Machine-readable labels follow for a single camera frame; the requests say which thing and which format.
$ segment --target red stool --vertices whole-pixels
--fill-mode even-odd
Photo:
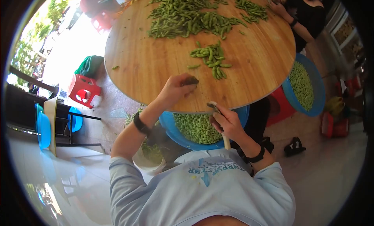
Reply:
[[[79,95],[81,99],[86,98],[87,92],[90,93],[90,95],[87,98],[87,102],[83,102],[83,100],[77,99],[77,95]],[[79,74],[74,74],[68,90],[69,98],[91,109],[92,106],[90,105],[90,103],[93,97],[95,95],[100,95],[100,93],[101,87],[96,85],[96,81],[94,79],[87,78]]]
[[[112,27],[111,18],[107,11],[102,11],[96,15],[96,17],[92,18],[91,24],[98,33],[100,33],[101,30],[109,30]]]
[[[292,116],[296,112],[296,110],[291,106],[291,104],[289,104],[286,96],[284,95],[282,86],[278,87],[278,89],[276,89],[270,95],[277,100],[280,107],[280,111],[276,116],[272,116],[267,120],[266,127],[283,121],[284,119]]]

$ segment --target blue bowl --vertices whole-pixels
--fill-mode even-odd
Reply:
[[[39,103],[35,103],[34,107],[35,107],[35,130],[37,130],[39,112],[41,111],[44,113],[44,109],[42,106],[39,105]]]
[[[49,119],[42,111],[39,112],[37,124],[38,143],[40,149],[42,150],[49,147],[51,136]]]
[[[77,113],[77,114],[82,114],[76,107],[71,107],[69,111],[73,112],[73,113]],[[69,119],[68,128],[70,129],[70,115],[68,115],[68,119]],[[82,127],[82,124],[83,124],[83,117],[73,116],[72,117],[72,131],[71,132],[75,132],[75,131],[80,130],[80,128]]]
[[[319,74],[318,69],[313,64],[313,62],[311,62],[304,55],[297,53],[296,61],[301,63],[305,67],[306,72],[309,75],[314,93],[313,105],[309,111],[306,111],[304,109],[304,107],[299,103],[296,95],[294,94],[294,90],[292,89],[289,77],[287,77],[287,79],[282,84],[284,95],[295,110],[308,116],[318,116],[325,106],[325,86],[322,81],[321,75]]]
[[[240,123],[242,127],[245,126],[248,120],[248,116],[250,114],[250,107],[240,107],[235,109],[236,113],[239,116]],[[164,129],[166,129],[166,134],[177,144],[180,144],[181,146],[184,146],[185,148],[191,149],[191,150],[214,150],[214,149],[221,149],[225,147],[223,144],[223,140],[219,140],[218,142],[210,145],[204,145],[204,144],[198,144],[193,141],[188,140],[184,137],[183,134],[179,131],[179,129],[175,126],[175,121],[173,117],[172,112],[165,111],[161,114],[159,117],[160,124]]]

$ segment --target black sandal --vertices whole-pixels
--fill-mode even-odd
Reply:
[[[303,147],[300,138],[294,137],[292,139],[292,143],[284,147],[284,152],[286,153],[286,157],[290,157],[296,154],[300,154],[301,152],[305,151],[306,148]]]

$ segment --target round wooden table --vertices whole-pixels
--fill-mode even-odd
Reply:
[[[159,4],[150,0],[137,0],[117,19],[105,47],[105,68],[113,83],[135,101],[149,104],[161,92],[171,75],[184,72],[199,79],[197,89],[189,98],[182,99],[169,111],[202,113],[210,111],[206,103],[216,101],[234,109],[262,99],[287,78],[295,61],[295,39],[289,24],[266,9],[269,20],[252,23],[248,28],[239,24],[221,40],[226,60],[233,66],[224,69],[227,79],[215,80],[211,68],[201,58],[190,57],[190,51],[202,45],[216,44],[218,36],[200,32],[188,38],[175,39],[148,37],[152,19],[146,19]],[[241,18],[244,10],[220,4],[218,14]],[[250,0],[266,6],[267,0]],[[201,64],[197,69],[187,65]]]

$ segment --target black watch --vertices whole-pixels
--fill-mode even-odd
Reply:
[[[250,163],[257,163],[258,161],[260,161],[264,158],[264,153],[265,153],[265,148],[264,148],[264,146],[261,146],[261,150],[256,157],[253,157],[253,158],[247,157],[247,159]]]
[[[145,134],[149,136],[151,134],[151,129],[148,128],[139,118],[139,112],[137,112],[134,116],[134,124],[136,128],[141,132],[142,134]]]
[[[297,23],[297,19],[294,18],[294,20],[291,22],[291,24],[289,24],[289,26],[294,27]]]

